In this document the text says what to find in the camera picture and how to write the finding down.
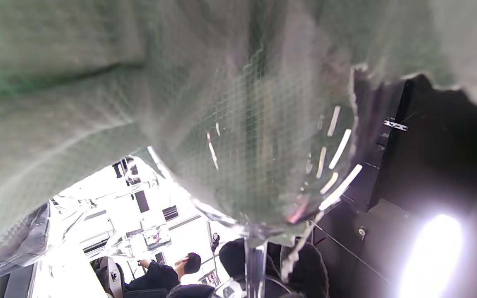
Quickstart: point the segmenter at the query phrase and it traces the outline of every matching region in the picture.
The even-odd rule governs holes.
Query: person
[[[273,243],[267,245],[266,275],[272,279],[280,280],[281,260],[291,251],[290,247],[283,247]],[[229,277],[239,279],[245,274],[244,239],[227,242],[220,249],[220,262],[229,274]],[[286,285],[292,290],[294,296],[306,298],[328,298],[329,280],[327,270],[320,252],[311,245],[299,251],[299,261],[294,264],[294,270],[289,276]]]
[[[151,290],[164,288],[170,292],[180,284],[181,277],[193,274],[200,270],[201,258],[196,253],[190,252],[184,258],[174,263],[174,269],[154,260],[140,260],[141,266],[147,268],[145,275],[134,279],[126,285],[127,291]]]

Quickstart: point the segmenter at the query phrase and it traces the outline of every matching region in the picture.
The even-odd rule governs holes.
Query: clear plastic wrap
[[[0,276],[38,262],[56,249],[89,209],[85,201],[50,200],[0,237]]]

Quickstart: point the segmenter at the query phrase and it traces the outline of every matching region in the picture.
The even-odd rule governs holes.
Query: mesh netting
[[[359,64],[452,80],[422,1],[0,0],[0,231],[148,145],[227,215],[297,220],[349,171]]]

